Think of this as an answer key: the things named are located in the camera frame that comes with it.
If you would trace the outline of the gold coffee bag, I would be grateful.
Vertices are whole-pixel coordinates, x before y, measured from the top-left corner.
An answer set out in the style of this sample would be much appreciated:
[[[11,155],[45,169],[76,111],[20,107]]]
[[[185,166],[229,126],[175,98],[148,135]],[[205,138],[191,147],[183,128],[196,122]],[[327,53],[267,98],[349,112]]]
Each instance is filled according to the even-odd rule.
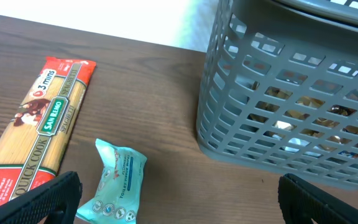
[[[282,146],[290,153],[304,149],[305,155],[317,158],[335,152],[357,159],[358,88],[345,90],[342,85],[321,79],[308,88],[303,80],[292,78],[289,82],[300,92],[268,87],[264,94],[278,101],[258,101],[255,107],[268,114],[250,114],[249,118],[266,123],[273,115],[279,115],[281,118],[273,126],[293,133]]]

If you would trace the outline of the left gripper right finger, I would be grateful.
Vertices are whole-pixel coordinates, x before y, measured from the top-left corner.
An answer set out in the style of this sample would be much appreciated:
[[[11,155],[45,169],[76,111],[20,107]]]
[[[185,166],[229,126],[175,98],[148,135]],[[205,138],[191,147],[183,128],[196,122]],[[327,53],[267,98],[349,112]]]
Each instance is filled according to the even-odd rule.
[[[358,209],[291,173],[279,179],[278,202],[286,224],[358,224]]]

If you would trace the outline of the teal wipes packet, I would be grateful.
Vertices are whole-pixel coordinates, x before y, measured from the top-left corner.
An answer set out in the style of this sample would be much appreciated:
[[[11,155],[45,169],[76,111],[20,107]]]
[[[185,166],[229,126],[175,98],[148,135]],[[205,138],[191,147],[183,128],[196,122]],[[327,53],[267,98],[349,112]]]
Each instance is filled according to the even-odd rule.
[[[147,158],[140,152],[101,139],[95,146],[104,165],[95,196],[76,217],[88,223],[135,224]]]

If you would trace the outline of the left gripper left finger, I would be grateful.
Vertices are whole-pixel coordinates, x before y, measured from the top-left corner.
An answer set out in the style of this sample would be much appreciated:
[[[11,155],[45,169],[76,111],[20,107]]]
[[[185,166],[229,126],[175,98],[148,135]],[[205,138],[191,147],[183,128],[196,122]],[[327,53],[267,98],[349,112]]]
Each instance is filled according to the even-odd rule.
[[[0,206],[0,224],[73,224],[83,186],[68,171]]]

